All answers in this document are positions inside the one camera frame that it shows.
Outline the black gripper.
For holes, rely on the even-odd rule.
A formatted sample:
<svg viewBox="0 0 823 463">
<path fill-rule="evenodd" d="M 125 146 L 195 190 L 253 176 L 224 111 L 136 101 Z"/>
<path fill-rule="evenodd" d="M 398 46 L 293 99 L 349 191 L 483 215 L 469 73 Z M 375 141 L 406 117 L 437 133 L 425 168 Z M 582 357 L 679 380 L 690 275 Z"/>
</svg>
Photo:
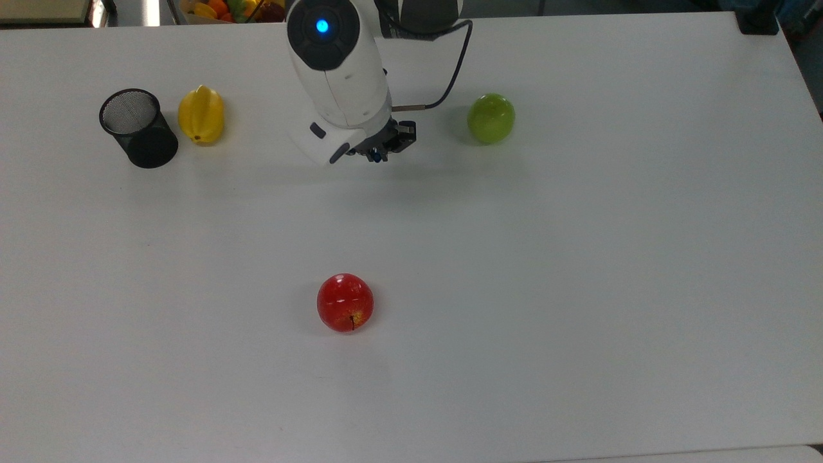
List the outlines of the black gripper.
<svg viewBox="0 0 823 463">
<path fill-rule="evenodd" d="M 376 135 L 352 149 L 352 156 L 367 156 L 369 162 L 388 161 L 388 153 L 402 152 L 417 141 L 417 124 L 411 120 L 389 120 Z"/>
</svg>

